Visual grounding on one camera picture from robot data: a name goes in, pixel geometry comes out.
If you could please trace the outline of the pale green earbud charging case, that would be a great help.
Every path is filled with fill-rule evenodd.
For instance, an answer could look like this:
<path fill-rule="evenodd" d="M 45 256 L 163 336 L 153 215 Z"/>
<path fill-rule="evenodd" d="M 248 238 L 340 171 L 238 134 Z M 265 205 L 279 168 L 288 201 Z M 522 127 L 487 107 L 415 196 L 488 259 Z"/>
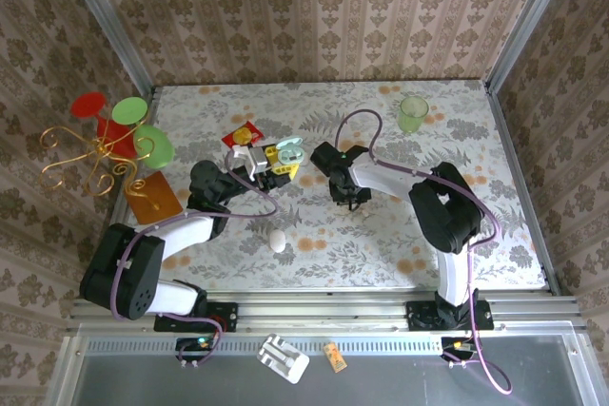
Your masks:
<path fill-rule="evenodd" d="M 278 161 L 284 165 L 300 164 L 305 158 L 302 143 L 303 139 L 301 137 L 290 137 L 281 140 L 276 144 Z"/>

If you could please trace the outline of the red snack packet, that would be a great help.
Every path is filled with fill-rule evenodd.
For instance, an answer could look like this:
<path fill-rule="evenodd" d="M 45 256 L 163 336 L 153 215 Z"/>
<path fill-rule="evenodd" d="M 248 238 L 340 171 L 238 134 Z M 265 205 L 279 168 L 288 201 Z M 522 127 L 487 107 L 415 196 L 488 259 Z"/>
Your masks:
<path fill-rule="evenodd" d="M 264 138 L 263 132 L 250 121 L 237 127 L 222 138 L 222 142 L 229 148 L 235 145 L 255 145 Z"/>

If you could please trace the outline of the green wine glass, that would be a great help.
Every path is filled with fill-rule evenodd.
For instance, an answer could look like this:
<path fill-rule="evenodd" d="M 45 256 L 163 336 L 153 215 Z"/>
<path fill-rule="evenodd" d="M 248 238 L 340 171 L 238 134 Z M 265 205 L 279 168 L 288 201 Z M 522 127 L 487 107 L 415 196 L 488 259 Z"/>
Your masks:
<path fill-rule="evenodd" d="M 174 157 L 175 149 L 166 133 L 148 122 L 147 102 L 127 97 L 111 111 L 112 152 L 142 161 L 148 168 L 161 169 Z"/>

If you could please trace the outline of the floral patterned table cover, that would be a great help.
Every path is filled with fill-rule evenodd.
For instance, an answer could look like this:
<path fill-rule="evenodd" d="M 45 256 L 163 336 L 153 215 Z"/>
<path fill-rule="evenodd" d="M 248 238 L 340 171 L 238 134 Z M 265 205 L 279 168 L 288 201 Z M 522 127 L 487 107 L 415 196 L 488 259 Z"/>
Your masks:
<path fill-rule="evenodd" d="M 401 101 L 423 97 L 427 116 L 414 133 L 398 126 Z M 164 169 L 181 202 L 201 160 L 222 164 L 222 138 L 250 121 L 269 142 L 291 136 L 306 151 L 323 142 L 340 149 L 372 145 L 388 161 L 428 170 L 453 164 L 501 224 L 501 234 L 474 253 L 482 290 L 535 290 L 546 282 L 484 87 L 479 81 L 319 83 L 161 87 L 154 124 L 174 146 Z M 408 200 L 374 193 L 357 210 L 336 205 L 326 177 L 310 162 L 274 192 L 276 205 L 254 193 L 234 199 L 217 239 L 164 261 L 166 280 L 209 290 L 435 288 L 437 256 Z M 286 235 L 274 253 L 269 233 Z"/>

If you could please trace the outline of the green translucent plastic cup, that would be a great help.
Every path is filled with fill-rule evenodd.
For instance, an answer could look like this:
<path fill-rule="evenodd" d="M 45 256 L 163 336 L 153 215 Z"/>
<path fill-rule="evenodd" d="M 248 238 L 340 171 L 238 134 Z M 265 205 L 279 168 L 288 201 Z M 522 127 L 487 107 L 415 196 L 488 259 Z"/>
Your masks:
<path fill-rule="evenodd" d="M 404 133 L 414 133 L 427 116 L 429 105 L 423 97 L 405 97 L 399 107 L 398 126 Z"/>

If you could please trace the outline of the red wine glass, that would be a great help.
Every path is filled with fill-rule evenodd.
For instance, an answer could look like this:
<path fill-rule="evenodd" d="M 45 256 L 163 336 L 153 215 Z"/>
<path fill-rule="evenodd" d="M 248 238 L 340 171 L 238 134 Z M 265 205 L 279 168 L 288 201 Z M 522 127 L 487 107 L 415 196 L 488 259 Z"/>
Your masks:
<path fill-rule="evenodd" d="M 112 120 L 111 109 L 103 93 L 94 91 L 79 96 L 72 103 L 70 113 L 81 119 L 95 118 L 96 137 L 111 154 L 126 159 L 137 157 L 130 128 Z"/>

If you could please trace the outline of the small black circuit board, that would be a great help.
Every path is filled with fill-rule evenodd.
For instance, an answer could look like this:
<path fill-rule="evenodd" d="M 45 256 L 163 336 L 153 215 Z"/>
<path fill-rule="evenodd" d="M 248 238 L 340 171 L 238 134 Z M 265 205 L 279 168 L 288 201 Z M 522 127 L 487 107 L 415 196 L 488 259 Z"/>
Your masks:
<path fill-rule="evenodd" d="M 442 337 L 442 349 L 446 352 L 475 353 L 477 351 L 472 338 Z"/>
<path fill-rule="evenodd" d="M 178 338 L 176 340 L 175 351 L 178 354 L 184 353 L 209 353 L 215 346 L 215 337 L 196 337 Z"/>

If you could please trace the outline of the small orange packet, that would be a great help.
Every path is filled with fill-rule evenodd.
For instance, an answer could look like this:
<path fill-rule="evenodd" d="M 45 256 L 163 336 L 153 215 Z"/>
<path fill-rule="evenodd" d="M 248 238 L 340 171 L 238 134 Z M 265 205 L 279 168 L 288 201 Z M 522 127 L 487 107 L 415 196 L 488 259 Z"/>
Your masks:
<path fill-rule="evenodd" d="M 347 363 L 341 354 L 338 345 L 334 342 L 329 342 L 324 346 L 324 354 L 335 373 L 340 373 L 347 367 Z"/>

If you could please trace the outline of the white plastic moulded part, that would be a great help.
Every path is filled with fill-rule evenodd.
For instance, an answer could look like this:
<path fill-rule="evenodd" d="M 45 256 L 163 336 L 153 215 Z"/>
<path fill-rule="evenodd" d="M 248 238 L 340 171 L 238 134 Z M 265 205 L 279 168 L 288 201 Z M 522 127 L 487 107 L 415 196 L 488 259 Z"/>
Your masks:
<path fill-rule="evenodd" d="M 276 334 L 268 335 L 257 352 L 257 359 L 290 384 L 297 384 L 309 365 L 308 355 Z"/>

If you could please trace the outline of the grey metal sheet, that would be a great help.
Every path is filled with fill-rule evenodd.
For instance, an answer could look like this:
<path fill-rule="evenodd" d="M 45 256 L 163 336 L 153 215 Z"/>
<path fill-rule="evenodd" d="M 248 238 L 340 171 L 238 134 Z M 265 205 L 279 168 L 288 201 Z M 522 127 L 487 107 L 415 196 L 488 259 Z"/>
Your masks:
<path fill-rule="evenodd" d="M 486 338 L 485 368 L 450 365 L 424 337 L 346 337 L 335 372 L 325 338 L 292 338 L 309 358 L 297 383 L 258 360 L 263 341 L 225 337 L 199 368 L 182 367 L 172 338 L 86 338 L 59 373 L 51 406 L 609 406 L 573 335 Z M 500 394 L 486 378 L 510 383 Z"/>

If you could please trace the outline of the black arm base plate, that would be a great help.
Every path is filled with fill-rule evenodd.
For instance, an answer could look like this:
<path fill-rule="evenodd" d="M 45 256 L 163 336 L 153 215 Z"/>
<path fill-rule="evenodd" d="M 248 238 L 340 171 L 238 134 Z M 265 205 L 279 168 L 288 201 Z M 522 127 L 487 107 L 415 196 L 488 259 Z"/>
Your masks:
<path fill-rule="evenodd" d="M 434 300 L 413 300 L 405 304 L 406 319 L 410 331 L 471 330 L 468 303 L 452 306 Z M 479 330 L 493 330 L 494 321 L 490 304 L 478 300 L 474 305 L 474 319 Z"/>
<path fill-rule="evenodd" d="M 238 304 L 236 302 L 210 301 L 200 305 L 187 317 L 214 320 L 220 324 L 224 332 L 234 333 L 238 321 Z M 217 330 L 211 323 L 183 321 L 166 316 L 156 317 L 153 329 L 155 332 L 172 333 L 211 333 Z"/>

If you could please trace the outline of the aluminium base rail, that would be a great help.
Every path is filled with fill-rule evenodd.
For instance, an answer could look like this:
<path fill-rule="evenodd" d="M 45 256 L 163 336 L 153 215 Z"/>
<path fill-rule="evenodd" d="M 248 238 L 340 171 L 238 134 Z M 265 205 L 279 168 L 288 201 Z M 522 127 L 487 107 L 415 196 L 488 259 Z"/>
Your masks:
<path fill-rule="evenodd" d="M 210 292 L 211 301 L 238 304 L 237 332 L 261 335 L 293 333 L 322 335 L 393 334 L 407 330 L 406 304 L 431 300 L 429 291 L 364 289 L 332 292 L 248 291 Z M 586 320 L 577 301 L 547 291 L 486 291 L 495 329 L 500 332 L 550 328 L 583 331 Z"/>

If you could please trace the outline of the aluminium frame post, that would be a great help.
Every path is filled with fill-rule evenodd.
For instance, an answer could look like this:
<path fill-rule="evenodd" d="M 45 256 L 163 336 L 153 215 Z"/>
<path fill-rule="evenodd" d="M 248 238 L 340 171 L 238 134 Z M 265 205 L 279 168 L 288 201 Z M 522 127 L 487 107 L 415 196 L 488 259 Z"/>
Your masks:
<path fill-rule="evenodd" d="M 118 10 L 112 6 L 110 0 L 85 0 L 85 3 L 120 59 L 131 82 L 142 96 L 148 98 L 154 89 L 153 80 L 140 57 L 138 48 L 128 37 Z"/>
<path fill-rule="evenodd" d="M 505 45 L 485 80 L 489 93 L 497 93 L 530 39 L 551 0 L 526 0 Z"/>

